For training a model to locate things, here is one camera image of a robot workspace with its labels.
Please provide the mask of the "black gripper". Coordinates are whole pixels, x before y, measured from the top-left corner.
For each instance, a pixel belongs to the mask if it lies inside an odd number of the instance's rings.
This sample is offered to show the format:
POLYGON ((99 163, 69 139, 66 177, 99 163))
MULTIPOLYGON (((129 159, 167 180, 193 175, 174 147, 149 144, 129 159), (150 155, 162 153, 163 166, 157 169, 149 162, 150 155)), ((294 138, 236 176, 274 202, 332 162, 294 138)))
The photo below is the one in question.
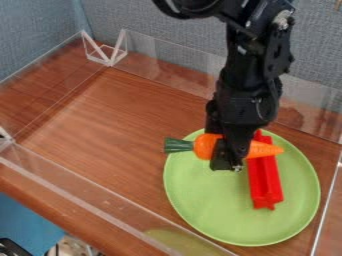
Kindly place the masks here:
POLYGON ((221 134, 210 159, 213 171, 244 169, 256 131, 276 119, 282 96, 282 82, 276 78, 253 88, 238 87, 221 72, 213 99, 206 105, 208 133, 221 134))

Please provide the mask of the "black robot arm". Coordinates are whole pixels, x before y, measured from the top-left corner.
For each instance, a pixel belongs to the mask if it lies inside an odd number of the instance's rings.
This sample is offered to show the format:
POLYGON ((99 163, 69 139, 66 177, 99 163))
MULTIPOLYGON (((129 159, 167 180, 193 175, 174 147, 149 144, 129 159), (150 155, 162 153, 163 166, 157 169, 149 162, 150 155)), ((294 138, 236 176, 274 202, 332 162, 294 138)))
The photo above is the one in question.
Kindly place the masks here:
POLYGON ((206 128, 220 134, 210 168, 244 167, 260 128, 277 118, 282 96, 281 75, 290 71, 296 25, 293 0, 153 0, 167 16, 216 17, 226 24, 228 60, 213 99, 206 105, 206 128))

